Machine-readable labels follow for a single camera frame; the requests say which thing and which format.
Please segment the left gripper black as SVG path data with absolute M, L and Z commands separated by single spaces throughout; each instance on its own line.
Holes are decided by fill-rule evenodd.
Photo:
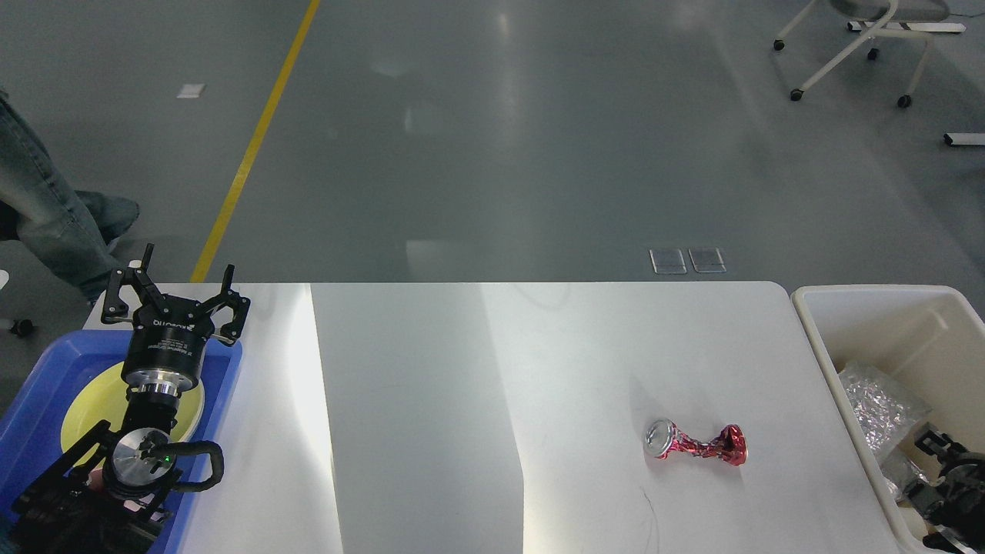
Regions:
M 101 323 L 133 324 L 123 382 L 130 387 L 169 382 L 179 395 L 199 385 L 208 339 L 226 346 L 240 340 L 251 301 L 233 288 L 232 264 L 225 267 L 219 293 L 204 302 L 165 297 L 150 277 L 154 251 L 154 243 L 148 243 L 140 259 L 110 271 Z M 217 325 L 212 319 L 224 311 L 231 312 L 231 319 Z

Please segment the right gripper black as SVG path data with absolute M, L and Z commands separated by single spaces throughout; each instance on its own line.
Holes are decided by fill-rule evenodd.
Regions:
M 935 483 L 917 480 L 904 489 L 911 507 L 935 529 L 922 537 L 923 546 L 974 553 L 974 547 L 984 546 L 983 456 L 967 455 L 970 450 L 934 425 L 915 429 L 913 442 L 938 462 L 951 462 Z

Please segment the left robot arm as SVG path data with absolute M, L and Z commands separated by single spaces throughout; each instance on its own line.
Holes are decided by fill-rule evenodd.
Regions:
M 225 472 L 211 439 L 179 441 L 183 397 L 202 381 L 211 339 L 242 337 L 250 299 L 225 267 L 217 294 L 204 301 L 162 293 L 151 280 L 154 246 L 109 276 L 101 322 L 126 322 L 122 362 L 126 408 L 119 425 L 96 421 L 12 502 L 10 540 L 20 553 L 147 553 L 162 533 L 173 493 L 201 493 Z

